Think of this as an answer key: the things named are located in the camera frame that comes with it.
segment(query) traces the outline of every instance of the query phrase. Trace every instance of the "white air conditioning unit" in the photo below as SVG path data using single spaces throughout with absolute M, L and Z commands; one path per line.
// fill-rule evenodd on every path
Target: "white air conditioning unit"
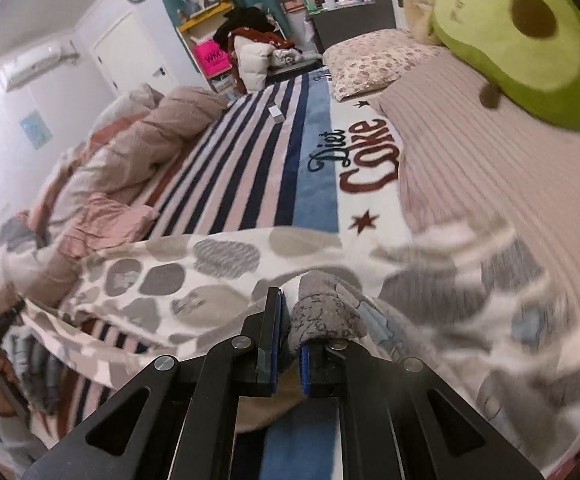
M 72 57 L 74 54 L 69 52 L 67 57 Z M 1 84 L 6 91 L 9 91 L 58 65 L 64 57 L 66 53 L 58 41 L 35 46 L 1 67 Z

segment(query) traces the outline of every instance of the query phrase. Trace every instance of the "person's arm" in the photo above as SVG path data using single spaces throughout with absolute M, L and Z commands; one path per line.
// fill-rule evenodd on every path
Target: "person's arm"
M 5 356 L 0 356 L 0 373 L 6 376 L 7 381 L 15 383 L 16 375 L 12 364 Z M 23 421 L 16 415 L 16 410 L 7 400 L 0 388 L 0 443 L 12 458 L 14 474 L 17 479 L 36 460 L 41 458 L 47 448 L 42 441 L 26 427 Z

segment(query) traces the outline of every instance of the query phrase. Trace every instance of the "silver bolt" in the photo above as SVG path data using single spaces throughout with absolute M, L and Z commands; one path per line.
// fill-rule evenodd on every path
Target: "silver bolt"
M 416 357 L 406 357 L 403 360 L 403 367 L 409 372 L 420 372 L 423 370 L 423 363 Z
M 154 361 L 154 368 L 156 368 L 160 372 L 165 372 L 172 368 L 175 364 L 175 359 L 169 355 L 161 355 L 161 357 L 157 357 L 157 360 Z
M 233 340 L 232 340 L 232 346 L 234 348 L 238 348 L 240 350 L 243 350 L 244 348 L 249 347 L 252 344 L 252 339 L 250 339 L 248 336 L 246 335 L 237 335 Z
M 331 339 L 328 346 L 333 350 L 345 350 L 347 348 L 347 341 L 345 339 Z

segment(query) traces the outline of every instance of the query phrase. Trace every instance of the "red star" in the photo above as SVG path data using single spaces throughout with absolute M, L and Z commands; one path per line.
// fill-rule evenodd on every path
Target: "red star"
M 363 216 L 353 216 L 352 218 L 354 218 L 355 221 L 352 222 L 352 225 L 350 225 L 350 227 L 348 227 L 348 229 L 352 229 L 352 228 L 356 227 L 356 234 L 359 235 L 359 234 L 361 234 L 361 231 L 363 231 L 366 227 L 376 229 L 376 225 L 374 225 L 374 221 L 377 218 L 379 218 L 379 215 L 370 216 L 370 210 L 368 210 L 365 213 L 363 213 Z

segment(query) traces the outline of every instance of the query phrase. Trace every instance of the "white bottle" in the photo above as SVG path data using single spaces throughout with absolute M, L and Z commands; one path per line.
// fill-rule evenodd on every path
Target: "white bottle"
M 327 10 L 334 10 L 337 8 L 337 4 L 334 0 L 323 0 L 323 7 Z

